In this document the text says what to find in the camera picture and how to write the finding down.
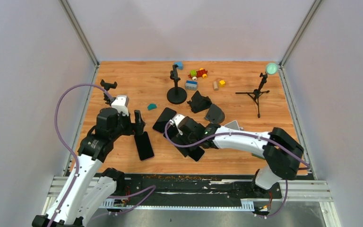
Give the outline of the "black round-base clamp stand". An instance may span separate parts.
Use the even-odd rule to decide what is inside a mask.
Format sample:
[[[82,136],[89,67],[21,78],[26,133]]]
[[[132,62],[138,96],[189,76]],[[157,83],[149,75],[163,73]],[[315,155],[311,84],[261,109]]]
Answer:
[[[100,81],[100,86],[105,90],[104,91],[104,101],[107,105],[111,105],[111,103],[114,100],[113,96],[109,94],[109,90],[116,89],[117,85],[118,84],[116,81],[113,83],[105,82],[103,79]]]

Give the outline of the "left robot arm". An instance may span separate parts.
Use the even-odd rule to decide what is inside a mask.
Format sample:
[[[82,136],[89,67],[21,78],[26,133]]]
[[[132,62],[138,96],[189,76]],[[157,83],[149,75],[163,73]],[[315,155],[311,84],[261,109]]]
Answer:
[[[54,205],[44,215],[37,215],[34,227],[85,227],[101,204],[111,195],[125,192],[125,174],[107,168],[91,191],[91,180],[101,167],[114,142],[120,136],[142,135],[145,122],[139,110],[135,121],[115,108],[104,108],[97,116],[96,125],[80,143],[78,157]]]

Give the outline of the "pink phone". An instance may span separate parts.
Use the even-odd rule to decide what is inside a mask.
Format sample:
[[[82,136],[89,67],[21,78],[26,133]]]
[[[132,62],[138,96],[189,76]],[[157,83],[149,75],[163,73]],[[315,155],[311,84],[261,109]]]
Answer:
[[[159,115],[157,121],[153,125],[153,130],[159,133],[164,133],[166,124],[177,114],[177,112],[169,107],[166,107]]]

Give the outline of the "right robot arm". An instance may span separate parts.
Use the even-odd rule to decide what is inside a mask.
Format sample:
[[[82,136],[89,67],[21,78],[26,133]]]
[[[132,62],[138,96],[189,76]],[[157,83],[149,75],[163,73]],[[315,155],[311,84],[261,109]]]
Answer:
[[[280,180],[294,180],[303,161],[303,147],[285,130],[275,127],[270,132],[235,130],[219,124],[203,126],[181,114],[164,127],[165,138],[178,148],[235,149],[249,152],[266,161],[252,180],[251,191],[264,197]]]

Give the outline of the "tall black round-base stand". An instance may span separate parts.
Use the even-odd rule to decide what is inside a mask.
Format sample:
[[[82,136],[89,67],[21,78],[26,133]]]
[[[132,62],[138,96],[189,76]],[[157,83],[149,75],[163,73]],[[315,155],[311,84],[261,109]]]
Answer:
[[[168,90],[166,97],[171,104],[179,105],[186,101],[187,92],[178,86],[178,82],[181,80],[177,72],[178,65],[174,64],[172,68],[170,71],[170,79],[174,82],[174,87]]]

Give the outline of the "purple phone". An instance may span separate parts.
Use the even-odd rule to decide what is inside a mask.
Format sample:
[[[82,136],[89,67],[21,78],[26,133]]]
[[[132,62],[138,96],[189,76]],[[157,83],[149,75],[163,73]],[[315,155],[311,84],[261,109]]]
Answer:
[[[146,131],[143,132],[141,135],[135,135],[134,140],[136,143],[140,161],[145,161],[155,156],[149,139],[149,135]]]

